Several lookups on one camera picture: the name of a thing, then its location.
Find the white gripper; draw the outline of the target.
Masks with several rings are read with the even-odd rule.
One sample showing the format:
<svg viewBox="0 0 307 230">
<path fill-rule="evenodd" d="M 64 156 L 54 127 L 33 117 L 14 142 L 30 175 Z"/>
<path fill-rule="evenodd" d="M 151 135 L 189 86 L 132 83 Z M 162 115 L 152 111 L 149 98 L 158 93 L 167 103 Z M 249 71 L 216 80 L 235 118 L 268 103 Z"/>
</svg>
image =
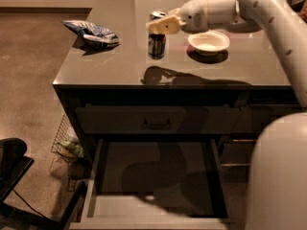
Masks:
<svg viewBox="0 0 307 230">
<path fill-rule="evenodd" d="M 154 35 L 174 35 L 181 30 L 188 34 L 207 32 L 208 0 L 190 0 L 168 11 L 167 16 L 148 22 L 146 29 Z"/>
</svg>

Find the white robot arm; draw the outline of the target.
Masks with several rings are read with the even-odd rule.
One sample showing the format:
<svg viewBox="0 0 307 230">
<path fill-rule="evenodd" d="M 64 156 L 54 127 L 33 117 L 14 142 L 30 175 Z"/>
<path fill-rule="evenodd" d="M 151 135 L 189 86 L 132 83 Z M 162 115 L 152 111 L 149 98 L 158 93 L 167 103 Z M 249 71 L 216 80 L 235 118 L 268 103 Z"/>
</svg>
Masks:
<svg viewBox="0 0 307 230">
<path fill-rule="evenodd" d="M 287 0 L 190 0 L 147 24 L 151 34 L 223 28 L 261 29 L 278 62 L 260 67 L 258 82 L 290 87 L 307 107 L 307 25 Z M 276 119 L 256 141 L 250 161 L 245 230 L 307 230 L 307 114 Z"/>
</svg>

